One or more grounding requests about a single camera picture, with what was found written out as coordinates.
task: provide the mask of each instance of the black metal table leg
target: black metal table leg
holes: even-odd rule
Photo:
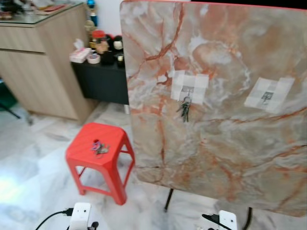
[[[166,204],[165,204],[165,207],[164,207],[164,212],[167,212],[168,205],[169,205],[169,202],[170,202],[170,200],[171,200],[171,198],[172,198],[173,191],[174,191],[173,188],[169,189],[167,201],[166,201]]]
[[[7,112],[9,112],[10,114],[14,115],[17,119],[20,119],[21,117],[19,117],[16,113],[14,113],[12,110],[10,110],[8,107],[6,107],[4,104],[2,104],[0,102],[0,107],[2,107],[3,109],[5,109]]]

